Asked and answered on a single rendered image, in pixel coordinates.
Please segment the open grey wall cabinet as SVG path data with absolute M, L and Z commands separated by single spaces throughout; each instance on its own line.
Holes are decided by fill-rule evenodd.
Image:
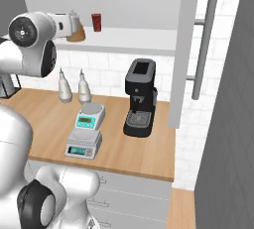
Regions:
M 75 10 L 88 50 L 170 56 L 176 51 L 181 0 L 26 0 L 30 11 Z M 91 15 L 101 15 L 95 32 Z

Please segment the teal panel digital scale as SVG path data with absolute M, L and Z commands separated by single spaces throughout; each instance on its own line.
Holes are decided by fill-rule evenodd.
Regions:
M 105 117 L 105 107 L 96 102 L 84 103 L 78 111 L 74 126 L 79 129 L 98 130 Z

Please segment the dark grey cabinet panel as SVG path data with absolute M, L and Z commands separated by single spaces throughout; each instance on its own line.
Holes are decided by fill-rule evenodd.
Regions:
M 12 19 L 26 11 L 25 0 L 0 0 L 0 36 L 7 35 Z

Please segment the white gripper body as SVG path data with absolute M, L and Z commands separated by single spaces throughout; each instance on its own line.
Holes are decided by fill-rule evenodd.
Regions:
M 72 30 L 72 36 L 75 37 L 78 35 L 79 27 L 80 27 L 80 21 L 79 17 L 75 12 L 71 12 L 69 14 L 70 22 L 71 22 L 71 30 Z

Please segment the grey digital scale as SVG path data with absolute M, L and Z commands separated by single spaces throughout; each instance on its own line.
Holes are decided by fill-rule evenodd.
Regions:
M 93 160 L 102 143 L 97 130 L 74 128 L 66 141 L 65 155 L 71 158 Z

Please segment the white dispenser bottle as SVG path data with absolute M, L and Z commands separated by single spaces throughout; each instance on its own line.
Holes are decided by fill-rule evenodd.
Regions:
M 78 101 L 81 104 L 89 103 L 91 101 L 90 89 L 82 71 L 79 73 Z
M 59 98 L 62 103 L 70 103 L 72 101 L 72 92 L 62 69 L 60 69 Z

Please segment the black coffee machine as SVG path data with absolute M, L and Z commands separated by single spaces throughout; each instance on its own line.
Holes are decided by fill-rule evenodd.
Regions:
M 130 108 L 123 126 L 127 136 L 146 138 L 152 132 L 158 91 L 154 85 L 156 63 L 149 58 L 136 58 L 125 76 L 125 93 Z

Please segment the grey drawer front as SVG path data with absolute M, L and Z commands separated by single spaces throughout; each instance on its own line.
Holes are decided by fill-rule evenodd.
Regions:
M 58 181 L 68 196 L 88 198 L 101 188 L 155 197 L 171 196 L 172 184 L 168 181 L 28 160 L 24 169 L 25 179 L 30 182 L 36 175 L 50 188 L 54 188 Z M 100 178 L 106 179 L 107 183 L 101 184 Z
M 89 206 L 89 211 L 96 218 L 97 222 L 110 223 L 112 229 L 166 229 L 165 221 L 124 215 L 94 206 Z
M 119 212 L 124 215 L 134 215 L 141 218 L 166 221 L 169 210 L 168 197 L 155 197 L 146 194 L 129 193 L 120 190 L 99 189 L 98 192 L 88 200 L 96 200 L 109 203 L 106 211 Z

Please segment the tall grey cabinet panel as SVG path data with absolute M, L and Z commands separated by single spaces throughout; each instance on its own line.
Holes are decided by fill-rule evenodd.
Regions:
M 254 0 L 240 0 L 194 189 L 196 229 L 254 229 Z

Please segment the red cup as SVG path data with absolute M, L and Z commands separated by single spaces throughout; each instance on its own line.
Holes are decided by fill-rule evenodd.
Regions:
M 93 30 L 95 32 L 101 31 L 101 15 L 99 13 L 95 13 L 91 15 Z

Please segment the grey cabinet door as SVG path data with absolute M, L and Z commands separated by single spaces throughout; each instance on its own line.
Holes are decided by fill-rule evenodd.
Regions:
M 197 0 L 181 0 L 168 127 L 181 123 Z

